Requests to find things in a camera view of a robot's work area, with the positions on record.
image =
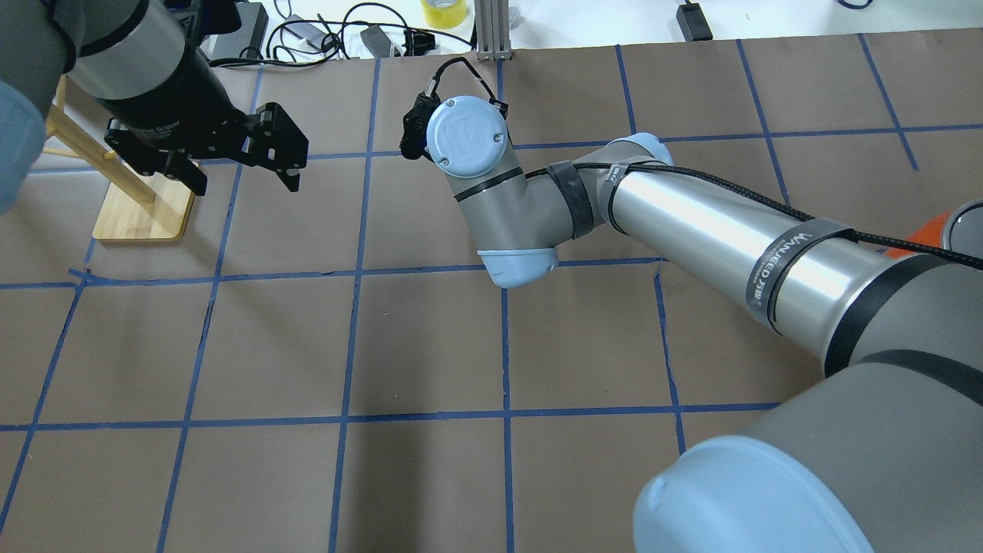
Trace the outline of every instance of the black power adapter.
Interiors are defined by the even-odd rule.
[[[688,0],[676,10],[676,20],[682,35],[687,42],[694,40],[713,40],[714,34],[710,32],[707,18],[703,15],[703,9],[699,4],[691,4]]]

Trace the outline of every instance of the orange object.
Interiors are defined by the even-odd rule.
[[[941,214],[932,220],[928,221],[925,226],[919,228],[914,232],[914,234],[907,237],[909,242],[917,242],[919,244],[925,244],[926,246],[935,246],[937,248],[942,247],[942,231],[946,227],[946,222],[949,220],[950,215],[953,212],[948,212],[946,214]],[[891,248],[890,250],[884,252],[884,255],[897,259],[904,256],[911,255],[912,252],[907,250],[899,250],[898,248]]]

